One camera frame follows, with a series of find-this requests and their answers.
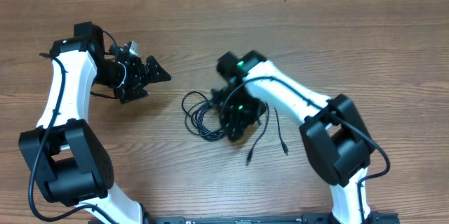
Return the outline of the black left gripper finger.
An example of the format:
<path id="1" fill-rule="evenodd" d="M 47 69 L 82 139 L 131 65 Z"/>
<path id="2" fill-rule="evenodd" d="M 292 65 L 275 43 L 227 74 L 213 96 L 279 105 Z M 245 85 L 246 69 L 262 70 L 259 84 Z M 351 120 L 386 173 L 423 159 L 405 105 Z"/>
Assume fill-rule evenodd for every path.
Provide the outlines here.
<path id="1" fill-rule="evenodd" d="M 148 96 L 148 92 L 146 90 L 144 90 L 143 88 L 139 88 L 139 89 L 120 88 L 119 91 L 120 91 L 119 100 L 120 100 L 121 104 L 130 103 L 135 100 L 139 100 L 141 98 L 146 98 Z"/>
<path id="2" fill-rule="evenodd" d="M 146 59 L 145 64 L 145 83 L 153 84 L 163 81 L 170 81 L 171 75 L 165 71 L 162 66 L 157 62 L 154 56 L 150 55 Z"/>

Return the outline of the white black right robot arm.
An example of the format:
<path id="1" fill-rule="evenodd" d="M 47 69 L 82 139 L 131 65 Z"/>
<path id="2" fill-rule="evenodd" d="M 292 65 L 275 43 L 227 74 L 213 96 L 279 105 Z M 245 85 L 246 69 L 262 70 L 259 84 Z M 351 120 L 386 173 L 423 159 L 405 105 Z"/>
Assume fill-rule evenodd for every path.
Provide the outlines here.
<path id="1" fill-rule="evenodd" d="M 257 51 L 228 52 L 217 61 L 227 86 L 213 91 L 219 122 L 232 141 L 242 138 L 269 107 L 297 124 L 309 163 L 329 184 L 338 223 L 364 223 L 370 214 L 362 178 L 374 146 L 358 110 L 345 95 L 316 93 L 282 73 Z"/>

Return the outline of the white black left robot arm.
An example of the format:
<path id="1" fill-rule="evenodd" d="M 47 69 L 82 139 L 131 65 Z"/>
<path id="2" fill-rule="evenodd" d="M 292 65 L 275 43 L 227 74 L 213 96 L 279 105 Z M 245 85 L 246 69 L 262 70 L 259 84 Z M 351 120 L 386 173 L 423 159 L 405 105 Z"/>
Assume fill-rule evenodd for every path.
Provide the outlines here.
<path id="1" fill-rule="evenodd" d="M 112 89 L 122 104 L 147 96 L 148 84 L 169 81 L 170 75 L 153 57 L 138 55 L 134 41 L 105 47 L 107 32 L 91 23 L 75 24 L 74 35 L 53 43 L 46 57 L 53 66 L 45 110 L 35 129 L 20 134 L 18 146 L 31 175 L 28 202 L 39 220 L 34 191 L 68 214 L 84 210 L 99 223 L 152 223 L 139 202 L 115 183 L 110 156 L 88 123 L 92 87 Z"/>

